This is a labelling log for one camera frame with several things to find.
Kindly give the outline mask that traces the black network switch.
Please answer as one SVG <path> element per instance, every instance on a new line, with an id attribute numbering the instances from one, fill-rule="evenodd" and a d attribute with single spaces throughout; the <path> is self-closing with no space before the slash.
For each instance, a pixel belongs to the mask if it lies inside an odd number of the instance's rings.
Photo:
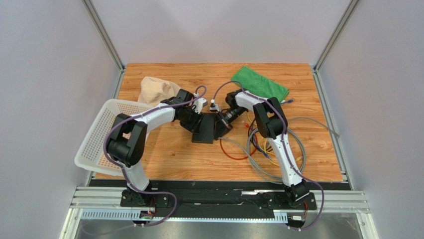
<path id="1" fill-rule="evenodd" d="M 193 134 L 192 136 L 192 143 L 213 144 L 214 121 L 214 114 L 205 113 L 200 124 L 199 133 Z"/>

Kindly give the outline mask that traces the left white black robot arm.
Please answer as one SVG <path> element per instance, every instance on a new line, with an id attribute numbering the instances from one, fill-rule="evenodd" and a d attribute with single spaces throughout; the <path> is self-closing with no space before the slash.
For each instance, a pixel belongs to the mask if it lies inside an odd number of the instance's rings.
<path id="1" fill-rule="evenodd" d="M 103 142 L 103 152 L 109 162 L 120 168 L 129 191 L 141 194 L 144 201 L 154 195 L 147 191 L 150 181 L 140 162 L 148 134 L 176 120 L 188 131 L 198 133 L 203 119 L 202 109 L 207 104 L 203 94 L 180 89 L 176 96 L 162 100 L 145 112 L 115 117 Z"/>

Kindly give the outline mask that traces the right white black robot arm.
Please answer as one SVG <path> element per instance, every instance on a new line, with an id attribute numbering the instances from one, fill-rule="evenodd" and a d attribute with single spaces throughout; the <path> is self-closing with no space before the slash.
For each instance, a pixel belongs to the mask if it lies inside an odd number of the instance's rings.
<path id="1" fill-rule="evenodd" d="M 310 194 L 306 182 L 300 175 L 288 140 L 287 119 L 276 97 L 268 99 L 255 96 L 242 89 L 226 95 L 226 103 L 230 109 L 217 113 L 213 137 L 218 140 L 230 130 L 231 123 L 246 111 L 253 111 L 257 121 L 257 129 L 266 138 L 276 155 L 282 174 L 281 182 L 290 206 L 303 205 Z"/>

